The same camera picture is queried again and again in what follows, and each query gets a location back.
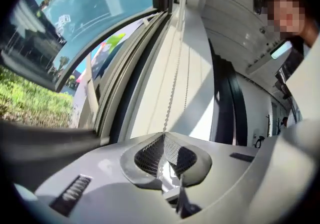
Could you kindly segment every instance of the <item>side window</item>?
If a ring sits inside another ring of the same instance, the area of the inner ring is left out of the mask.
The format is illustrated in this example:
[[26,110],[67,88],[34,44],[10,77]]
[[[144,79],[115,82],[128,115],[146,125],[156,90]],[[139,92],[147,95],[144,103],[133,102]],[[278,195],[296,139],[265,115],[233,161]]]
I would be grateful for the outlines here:
[[[0,67],[0,118],[31,126],[91,128],[95,116],[88,95],[96,93],[92,90],[142,20],[99,43],[73,72],[70,67],[109,28],[153,10],[152,1],[17,0],[0,32],[0,58],[9,67]],[[86,71],[88,57],[91,72]],[[94,87],[88,87],[88,73]],[[62,90],[54,92],[66,75]],[[94,97],[97,102],[100,96]]]
[[152,1],[17,0],[1,28],[1,58],[21,76],[55,90],[82,49],[126,18],[153,9]]
[[[100,79],[123,43],[142,24],[140,19],[125,26],[90,53],[91,77],[96,81],[95,90],[98,90]],[[91,128],[89,117],[92,117],[92,111],[87,100],[89,89],[86,60],[73,71],[60,93],[38,86],[3,66],[0,69],[1,119],[51,128]]]

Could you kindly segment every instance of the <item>green grass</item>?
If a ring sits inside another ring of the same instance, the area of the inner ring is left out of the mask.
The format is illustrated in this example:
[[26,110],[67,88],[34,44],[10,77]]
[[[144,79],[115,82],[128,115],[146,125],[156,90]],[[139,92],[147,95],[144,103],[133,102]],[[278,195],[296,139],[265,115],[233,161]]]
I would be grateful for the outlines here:
[[0,67],[0,119],[32,126],[68,127],[73,97],[55,93]]

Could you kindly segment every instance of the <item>man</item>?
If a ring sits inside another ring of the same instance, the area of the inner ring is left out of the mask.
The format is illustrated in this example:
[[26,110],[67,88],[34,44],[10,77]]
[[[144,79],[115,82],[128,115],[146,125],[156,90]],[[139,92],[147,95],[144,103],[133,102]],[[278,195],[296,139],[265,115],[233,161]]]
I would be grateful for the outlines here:
[[283,131],[284,128],[287,128],[288,117],[282,118],[281,126],[278,129],[278,134]]
[[304,0],[263,0],[262,6],[282,36],[300,36],[312,47],[319,29]]

